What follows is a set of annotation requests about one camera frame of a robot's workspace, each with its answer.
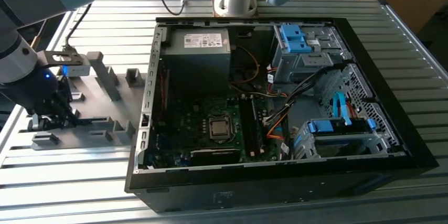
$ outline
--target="power cable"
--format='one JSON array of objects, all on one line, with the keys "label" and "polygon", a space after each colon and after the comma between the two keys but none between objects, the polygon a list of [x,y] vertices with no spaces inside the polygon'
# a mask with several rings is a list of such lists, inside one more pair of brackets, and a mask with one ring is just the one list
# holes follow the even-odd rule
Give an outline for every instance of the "power cable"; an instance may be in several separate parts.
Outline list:
[{"label": "power cable", "polygon": [[172,15],[179,16],[179,15],[183,13],[184,8],[185,8],[185,0],[180,0],[180,1],[181,1],[181,8],[180,8],[180,11],[176,12],[176,13],[168,8],[167,3],[165,3],[165,0],[160,0],[160,1],[161,1],[161,3],[163,3],[163,6],[165,7],[167,11],[168,11]]},{"label": "power cable", "polygon": [[69,41],[69,39],[71,39],[71,37],[72,37],[72,35],[73,35],[75,30],[77,29],[79,24],[81,23],[81,21],[83,21],[83,19],[84,19],[87,13],[89,12],[91,7],[92,7],[92,3],[87,6],[87,8],[85,8],[85,10],[84,10],[84,13],[83,13],[81,17],[80,17],[79,20],[76,21],[76,24],[75,24],[73,28],[71,29],[71,31],[69,31],[69,33],[68,33],[68,35],[67,35],[67,37],[65,37],[65,46],[64,46],[65,48],[72,48],[72,46],[69,45],[68,41]]}]

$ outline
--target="motherboard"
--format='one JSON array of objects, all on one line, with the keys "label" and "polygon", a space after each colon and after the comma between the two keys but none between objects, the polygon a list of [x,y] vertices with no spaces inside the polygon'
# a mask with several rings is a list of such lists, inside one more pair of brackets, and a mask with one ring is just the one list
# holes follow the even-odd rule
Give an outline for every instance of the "motherboard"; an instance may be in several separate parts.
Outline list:
[{"label": "motherboard", "polygon": [[175,100],[175,110],[160,115],[155,168],[275,161],[277,144],[268,142],[264,97],[233,96]]}]

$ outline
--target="slotted aluminum worktable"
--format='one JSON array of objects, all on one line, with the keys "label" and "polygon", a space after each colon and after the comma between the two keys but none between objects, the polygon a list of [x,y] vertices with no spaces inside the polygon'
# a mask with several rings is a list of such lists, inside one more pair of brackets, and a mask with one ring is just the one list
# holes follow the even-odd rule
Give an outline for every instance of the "slotted aluminum worktable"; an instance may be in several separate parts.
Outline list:
[{"label": "slotted aluminum worktable", "polygon": [[[179,0],[168,1],[175,9]],[[60,50],[80,13],[67,14],[48,50]],[[129,147],[60,151],[29,149],[32,134],[15,108],[0,135],[0,220],[8,223],[447,223],[448,75],[376,1],[260,2],[260,16],[345,17],[375,60],[440,167],[367,195],[304,203],[157,215],[124,189]],[[184,16],[211,16],[209,0],[189,1]],[[116,73],[147,71],[155,19],[168,16],[159,0],[96,0],[71,44],[80,53],[101,51]]]}]

